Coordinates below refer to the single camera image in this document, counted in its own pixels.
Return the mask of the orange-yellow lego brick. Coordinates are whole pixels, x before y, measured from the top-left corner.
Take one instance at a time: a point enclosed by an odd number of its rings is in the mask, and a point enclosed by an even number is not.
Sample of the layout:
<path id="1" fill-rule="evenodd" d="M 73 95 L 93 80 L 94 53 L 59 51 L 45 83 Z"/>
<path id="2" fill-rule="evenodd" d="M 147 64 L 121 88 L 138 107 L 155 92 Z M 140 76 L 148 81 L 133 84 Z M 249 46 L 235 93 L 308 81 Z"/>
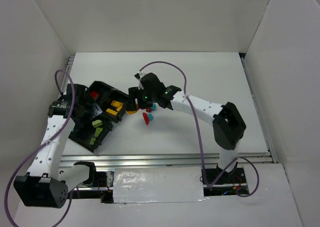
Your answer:
<path id="1" fill-rule="evenodd" d="M 113 109 L 111 109 L 111 108 L 108 108 L 107 110 L 106 110 L 106 112 L 109 114 L 109 115 L 112 115 L 112 116 L 117 116 L 117 114 L 118 114 L 118 112 L 116 111 L 116 110 L 113 110 Z"/>

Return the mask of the yellow lego brick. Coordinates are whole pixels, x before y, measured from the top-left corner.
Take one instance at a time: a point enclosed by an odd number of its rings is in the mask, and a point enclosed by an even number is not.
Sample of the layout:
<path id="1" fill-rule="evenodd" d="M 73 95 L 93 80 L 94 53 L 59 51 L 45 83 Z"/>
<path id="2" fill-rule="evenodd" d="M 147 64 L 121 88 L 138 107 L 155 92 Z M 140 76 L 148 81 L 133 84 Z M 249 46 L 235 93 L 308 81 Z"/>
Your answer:
<path id="1" fill-rule="evenodd" d="M 113 100 L 110 104 L 112 107 L 114 107 L 115 109 L 117 109 L 118 107 L 123 107 L 123 103 L 122 102 L 119 102 L 119 101 L 116 101 L 116 100 Z"/>

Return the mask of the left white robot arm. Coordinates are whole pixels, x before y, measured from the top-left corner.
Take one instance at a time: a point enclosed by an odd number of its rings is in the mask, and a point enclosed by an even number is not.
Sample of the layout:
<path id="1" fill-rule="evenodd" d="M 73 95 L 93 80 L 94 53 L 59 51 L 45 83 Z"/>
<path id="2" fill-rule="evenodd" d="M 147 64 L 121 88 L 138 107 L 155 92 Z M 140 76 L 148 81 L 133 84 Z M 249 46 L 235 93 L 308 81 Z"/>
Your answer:
<path id="1" fill-rule="evenodd" d="M 60 169 L 69 135 L 76 124 L 90 121 L 93 103 L 86 86 L 68 84 L 66 93 L 49 106 L 43 147 L 25 175 L 17 176 L 13 183 L 25 206 L 60 209 L 76 186 L 96 182 L 98 174 L 93 162 L 77 161 L 72 167 Z"/>

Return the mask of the orange flower lego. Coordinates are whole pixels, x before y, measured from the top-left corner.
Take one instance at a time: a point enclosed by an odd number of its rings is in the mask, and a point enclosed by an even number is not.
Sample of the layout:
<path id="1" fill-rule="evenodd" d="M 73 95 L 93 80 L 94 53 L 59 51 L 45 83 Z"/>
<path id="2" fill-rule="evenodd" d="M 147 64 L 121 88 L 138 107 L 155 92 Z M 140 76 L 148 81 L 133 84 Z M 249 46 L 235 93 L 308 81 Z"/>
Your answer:
<path id="1" fill-rule="evenodd" d="M 130 100 L 126 106 L 126 113 L 129 115 L 135 114 L 139 110 L 139 105 L 136 100 Z"/>

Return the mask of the light green slope lego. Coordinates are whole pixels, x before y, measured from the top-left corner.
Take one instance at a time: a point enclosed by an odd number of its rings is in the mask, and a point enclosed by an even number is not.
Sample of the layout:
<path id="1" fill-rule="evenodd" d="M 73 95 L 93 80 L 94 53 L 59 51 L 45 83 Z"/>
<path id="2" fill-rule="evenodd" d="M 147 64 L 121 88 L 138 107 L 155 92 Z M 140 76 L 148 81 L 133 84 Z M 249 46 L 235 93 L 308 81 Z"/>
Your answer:
<path id="1" fill-rule="evenodd" d="M 99 119 L 92 121 L 92 126 L 94 128 L 100 127 L 102 125 L 103 125 L 103 122 L 101 120 L 99 120 Z"/>

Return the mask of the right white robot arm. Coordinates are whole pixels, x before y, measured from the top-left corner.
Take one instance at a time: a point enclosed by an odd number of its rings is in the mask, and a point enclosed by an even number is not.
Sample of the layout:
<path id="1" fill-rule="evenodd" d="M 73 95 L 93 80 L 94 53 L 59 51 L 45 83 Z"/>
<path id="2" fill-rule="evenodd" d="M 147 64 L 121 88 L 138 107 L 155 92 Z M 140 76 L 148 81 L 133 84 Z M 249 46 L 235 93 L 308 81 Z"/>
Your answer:
<path id="1" fill-rule="evenodd" d="M 213 128 L 213 136 L 220 147 L 215 180 L 210 181 L 206 173 L 202 174 L 203 183 L 208 187 L 218 182 L 224 173 L 231 175 L 238 159 L 238 145 L 247 128 L 237 107 L 232 102 L 218 104 L 187 94 L 186 90 L 177 86 L 165 86 L 152 72 L 135 74 L 138 85 L 128 90 L 126 111 L 133 113 L 157 104 L 163 109 L 179 111 L 194 117 L 196 129 L 200 128 L 199 120 Z"/>

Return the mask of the red curved lego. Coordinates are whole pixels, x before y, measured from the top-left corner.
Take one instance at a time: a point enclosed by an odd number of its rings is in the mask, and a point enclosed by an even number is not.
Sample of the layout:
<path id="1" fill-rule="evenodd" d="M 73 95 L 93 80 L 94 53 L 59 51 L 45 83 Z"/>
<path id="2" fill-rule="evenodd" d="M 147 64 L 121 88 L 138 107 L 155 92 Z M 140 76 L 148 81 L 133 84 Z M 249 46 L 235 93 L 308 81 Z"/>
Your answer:
<path id="1" fill-rule="evenodd" d="M 149 125 L 150 122 L 151 122 L 151 121 L 149 120 L 149 118 L 148 118 L 148 113 L 150 113 L 150 112 L 143 112 L 143 113 L 142 113 L 142 116 L 143 116 L 143 119 L 144 119 L 146 125 Z"/>

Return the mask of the red lego with flower print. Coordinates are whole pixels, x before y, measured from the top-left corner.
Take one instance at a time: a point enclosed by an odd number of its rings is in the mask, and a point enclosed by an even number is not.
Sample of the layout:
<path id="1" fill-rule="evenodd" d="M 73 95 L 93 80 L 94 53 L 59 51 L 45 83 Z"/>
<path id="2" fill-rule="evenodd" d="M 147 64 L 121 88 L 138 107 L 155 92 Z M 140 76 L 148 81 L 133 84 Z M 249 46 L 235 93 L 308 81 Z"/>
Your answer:
<path id="1" fill-rule="evenodd" d="M 99 94 L 96 91 L 92 91 L 90 93 L 90 96 L 94 99 L 97 100 L 99 98 Z"/>

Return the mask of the small teal lego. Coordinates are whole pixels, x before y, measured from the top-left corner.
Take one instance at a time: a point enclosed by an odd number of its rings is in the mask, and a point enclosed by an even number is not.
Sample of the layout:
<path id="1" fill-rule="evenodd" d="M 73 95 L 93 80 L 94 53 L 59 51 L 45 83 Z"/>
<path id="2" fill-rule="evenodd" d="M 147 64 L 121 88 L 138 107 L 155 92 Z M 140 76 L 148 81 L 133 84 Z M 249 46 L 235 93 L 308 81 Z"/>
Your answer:
<path id="1" fill-rule="evenodd" d="M 153 117 L 153 115 L 151 113 L 148 113 L 147 116 L 148 116 L 150 121 L 152 121 L 154 119 L 154 117 Z"/>
<path id="2" fill-rule="evenodd" d="M 151 110 L 152 110 L 152 111 L 155 111 L 155 110 L 156 110 L 156 108 L 157 108 L 156 104 L 155 104 L 155 103 L 153 103 L 153 104 L 152 104 L 152 107 L 151 107 Z"/>

